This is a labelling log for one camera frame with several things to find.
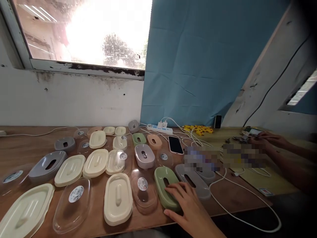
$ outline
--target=table surface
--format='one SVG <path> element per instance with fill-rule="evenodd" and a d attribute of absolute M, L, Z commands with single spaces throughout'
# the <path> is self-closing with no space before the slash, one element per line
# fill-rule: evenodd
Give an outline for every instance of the table surface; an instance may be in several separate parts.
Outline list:
<path fill-rule="evenodd" d="M 0 127 L 0 130 L 5 130 L 7 134 L 37 135 L 46 133 L 54 128 L 56 127 Z M 16 136 L 0 138 L 0 175 L 3 175 L 8 169 L 22 164 L 36 164 L 43 156 L 54 151 L 54 142 L 56 140 L 66 136 L 73 136 L 75 130 L 75 128 L 59 129 L 41 137 Z M 222 128 L 217 131 L 217 134 L 223 133 L 223 137 L 232 137 L 234 135 L 229 135 L 231 134 L 231 130 L 232 128 Z M 108 151 L 112 150 L 113 138 L 114 137 L 112 136 L 107 136 L 107 143 L 103 147 L 104 149 L 107 149 Z M 168 148 L 167 141 L 163 138 L 161 138 L 161 140 L 163 143 L 163 147 Z M 128 148 L 125 152 L 127 153 L 128 158 L 132 160 L 132 169 L 134 169 L 137 168 L 137 163 L 134 157 L 134 146 L 132 143 L 131 135 L 127 136 L 127 142 Z M 220 141 L 218 139 L 217 143 L 219 145 L 224 144 L 224 141 Z M 68 156 L 70 157 L 76 154 L 77 149 L 70 152 Z M 173 155 L 173 159 L 174 165 L 177 165 L 182 163 L 183 156 Z M 154 169 L 148 170 L 148 172 L 153 173 Z M 80 225 L 80 227 L 64 235 L 59 235 L 59 237 L 98 237 L 140 229 L 147 229 L 173 223 L 170 218 L 164 215 L 164 208 L 162 207 L 158 199 L 157 207 L 151 214 L 141 214 L 134 202 L 132 215 L 127 222 L 118 226 L 109 226 L 105 222 L 103 216 L 104 194 L 106 183 L 109 177 L 109 175 L 103 173 L 102 175 L 91 179 L 92 200 L 90 202 L 88 217 L 83 222 L 83 224 Z M 230 173 L 227 173 L 227 177 L 235 183 L 238 183 L 253 191 L 258 196 L 262 197 L 269 205 L 272 205 L 270 201 L 268 201 L 263 195 L 260 194 L 260 192 L 254 189 L 242 178 L 233 177 Z M 48 183 L 54 184 L 53 179 L 48 181 Z M 10 197 L 4 196 L 3 198 L 0 198 L 0 219 L 3 218 L 3 216 L 14 203 L 14 201 L 29 188 L 31 187 L 20 188 L 13 195 L 10 195 Z M 54 196 L 51 201 L 49 210 L 46 214 L 44 223 L 35 233 L 33 238 L 58 236 L 53 230 L 53 217 L 64 188 L 65 187 L 55 188 Z M 211 191 L 213 195 L 218 198 L 221 204 L 231 213 L 265 207 L 265 204 L 256 196 L 226 180 L 222 180 L 214 184 L 211 187 Z M 208 201 L 204 201 L 203 205 L 210 216 L 226 214 L 226 212 L 212 198 Z"/>

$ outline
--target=smartphone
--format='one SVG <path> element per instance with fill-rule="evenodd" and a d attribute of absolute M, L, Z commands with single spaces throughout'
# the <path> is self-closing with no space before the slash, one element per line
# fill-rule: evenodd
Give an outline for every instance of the smartphone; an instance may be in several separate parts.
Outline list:
<path fill-rule="evenodd" d="M 184 151 L 181 145 L 180 139 L 177 137 L 168 137 L 168 146 L 169 146 L 169 151 L 174 154 L 180 154 L 183 155 Z"/>
<path fill-rule="evenodd" d="M 220 127 L 221 127 L 221 119 L 222 119 L 221 115 L 217 115 L 215 117 L 215 123 L 214 123 L 214 128 L 215 129 L 220 129 Z"/>

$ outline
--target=power strip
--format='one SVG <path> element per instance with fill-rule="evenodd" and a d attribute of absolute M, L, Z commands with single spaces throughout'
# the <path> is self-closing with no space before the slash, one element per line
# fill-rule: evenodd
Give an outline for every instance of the power strip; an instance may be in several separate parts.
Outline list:
<path fill-rule="evenodd" d="M 159 129 L 157 125 L 152 125 L 152 124 L 148 124 L 146 126 L 146 129 L 148 129 L 150 131 L 157 131 L 157 132 L 169 134 L 169 135 L 173 134 L 173 129 L 172 128 L 166 127 L 166 128 Z"/>

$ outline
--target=blue fabric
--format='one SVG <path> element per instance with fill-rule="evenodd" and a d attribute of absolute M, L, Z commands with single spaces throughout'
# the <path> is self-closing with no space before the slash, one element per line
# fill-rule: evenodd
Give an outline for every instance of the blue fabric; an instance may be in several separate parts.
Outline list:
<path fill-rule="evenodd" d="M 211 125 L 224 117 L 288 4 L 153 0 L 141 122 Z"/>

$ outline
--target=green lid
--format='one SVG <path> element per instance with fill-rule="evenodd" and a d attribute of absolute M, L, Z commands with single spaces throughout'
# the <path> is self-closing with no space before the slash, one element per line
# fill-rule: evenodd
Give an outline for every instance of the green lid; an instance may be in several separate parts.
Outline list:
<path fill-rule="evenodd" d="M 178 183 L 179 180 L 174 172 L 168 167 L 158 167 L 154 171 L 154 179 L 158 191 L 158 197 L 162 206 L 166 209 L 177 212 L 181 209 L 181 207 L 175 198 L 170 193 L 165 191 L 166 186 L 164 183 L 164 178 L 167 179 L 169 184 Z"/>
<path fill-rule="evenodd" d="M 142 133 L 134 133 L 132 135 L 133 145 L 137 146 L 138 144 L 147 144 L 146 138 Z"/>

